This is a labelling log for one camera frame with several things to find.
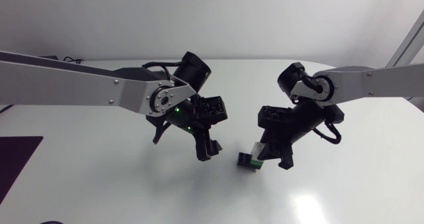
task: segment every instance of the purple mat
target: purple mat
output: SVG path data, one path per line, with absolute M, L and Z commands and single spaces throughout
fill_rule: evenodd
M 42 137 L 0 137 L 0 204 Z

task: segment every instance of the white wall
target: white wall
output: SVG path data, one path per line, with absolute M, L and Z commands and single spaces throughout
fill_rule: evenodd
M 86 60 L 390 59 L 424 0 L 0 0 L 0 50 Z

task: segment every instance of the green block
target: green block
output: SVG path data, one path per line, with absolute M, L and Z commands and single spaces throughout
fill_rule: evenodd
M 262 166 L 263 163 L 264 163 L 263 161 L 250 160 L 250 164 L 257 165 L 257 166 Z

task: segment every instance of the black cable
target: black cable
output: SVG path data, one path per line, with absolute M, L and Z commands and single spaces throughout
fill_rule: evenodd
M 340 135 L 339 131 L 336 129 L 336 127 L 333 124 L 325 122 L 325 126 L 336 136 L 336 138 L 330 138 L 327 135 L 324 135 L 321 131 L 319 131 L 317 128 L 313 129 L 313 132 L 315 134 L 319 135 L 321 138 L 325 139 L 326 141 L 332 143 L 332 144 L 339 144 L 342 140 L 342 135 Z
M 163 69 L 163 70 L 165 70 L 165 73 L 166 73 L 166 77 L 168 78 L 168 81 L 170 81 L 171 80 L 171 74 L 170 74 L 170 71 L 165 67 L 165 66 L 161 66 L 161 68 Z
M 171 74 L 170 71 L 166 67 L 173 67 L 173 66 L 181 66 L 182 64 L 185 64 L 184 61 L 181 62 L 148 62 L 145 65 L 143 65 L 143 68 L 151 68 L 154 66 L 160 66 L 163 70 L 166 72 L 166 77 L 168 80 L 171 80 Z
M 45 221 L 45 222 L 40 223 L 40 224 L 63 224 L 63 223 L 61 223 L 60 221 Z
M 83 60 L 82 59 L 73 59 L 70 56 L 66 56 L 64 58 L 64 62 L 75 62 L 76 64 L 80 64 L 81 62 L 83 62 Z
M 165 67 L 169 67 L 169 66 L 181 66 L 185 64 L 184 61 L 181 62 L 148 62 L 145 65 L 143 65 L 143 68 L 151 68 L 154 66 L 165 66 Z
M 315 85 L 314 83 L 311 82 L 311 80 L 313 79 L 311 76 L 306 75 L 305 71 L 300 70 L 300 75 L 301 75 L 301 80 L 302 82 L 309 88 L 311 88 L 312 90 L 316 91 L 317 93 L 321 93 L 323 92 L 323 87 L 321 87 L 320 85 Z
M 3 109 L 0 110 L 0 114 L 2 114 L 3 112 L 7 111 L 8 109 L 10 109 L 13 105 L 8 105 L 6 107 L 4 107 Z

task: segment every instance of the white table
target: white table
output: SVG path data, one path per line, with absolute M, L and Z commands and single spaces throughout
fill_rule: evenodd
M 206 60 L 212 75 L 200 94 L 222 96 L 229 116 L 211 129 L 224 149 L 207 162 L 196 159 L 191 135 L 171 127 L 154 145 L 145 117 L 119 107 L 11 108 L 0 136 L 44 140 L 0 206 L 0 223 L 422 222 L 424 114 L 402 98 L 340 104 L 342 143 L 309 133 L 294 144 L 290 170 L 279 160 L 258 172 L 236 165 L 262 135 L 261 106 L 293 106 L 276 82 L 292 62 Z M 309 74 L 329 68 L 303 64 Z

